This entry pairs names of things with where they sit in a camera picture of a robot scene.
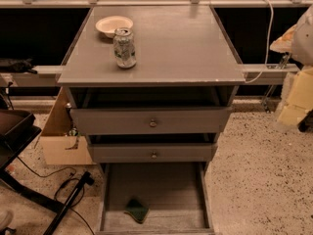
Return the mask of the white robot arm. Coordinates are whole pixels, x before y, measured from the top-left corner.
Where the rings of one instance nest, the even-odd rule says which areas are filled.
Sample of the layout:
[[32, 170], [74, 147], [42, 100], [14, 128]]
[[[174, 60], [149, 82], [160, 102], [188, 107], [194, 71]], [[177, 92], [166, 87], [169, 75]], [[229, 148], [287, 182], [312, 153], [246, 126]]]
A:
[[280, 123], [298, 125], [313, 109], [313, 5], [295, 25], [272, 42], [270, 49], [289, 53], [303, 64], [302, 70], [293, 77], [291, 90], [278, 116]]

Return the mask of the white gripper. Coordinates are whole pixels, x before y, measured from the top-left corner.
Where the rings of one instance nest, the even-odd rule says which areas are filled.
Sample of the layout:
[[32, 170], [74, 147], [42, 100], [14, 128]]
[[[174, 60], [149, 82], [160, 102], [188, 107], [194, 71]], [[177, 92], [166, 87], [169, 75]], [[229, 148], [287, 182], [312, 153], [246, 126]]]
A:
[[304, 66], [294, 77], [278, 122], [298, 125], [313, 110], [313, 67]]

